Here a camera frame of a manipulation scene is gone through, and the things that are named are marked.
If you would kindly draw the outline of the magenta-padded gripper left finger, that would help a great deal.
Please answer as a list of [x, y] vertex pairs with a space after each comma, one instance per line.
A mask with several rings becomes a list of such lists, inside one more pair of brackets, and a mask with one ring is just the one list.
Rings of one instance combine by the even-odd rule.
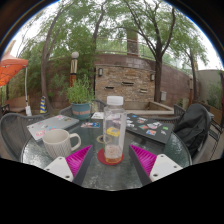
[[93, 156], [93, 146], [89, 145], [68, 157], [57, 157], [45, 171], [81, 186]]

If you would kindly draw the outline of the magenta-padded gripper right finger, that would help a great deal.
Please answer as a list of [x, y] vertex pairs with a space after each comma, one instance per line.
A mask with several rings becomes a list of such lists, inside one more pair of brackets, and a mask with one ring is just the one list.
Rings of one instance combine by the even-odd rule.
[[165, 154], [154, 155], [135, 145], [129, 145], [129, 155], [143, 186], [182, 169]]

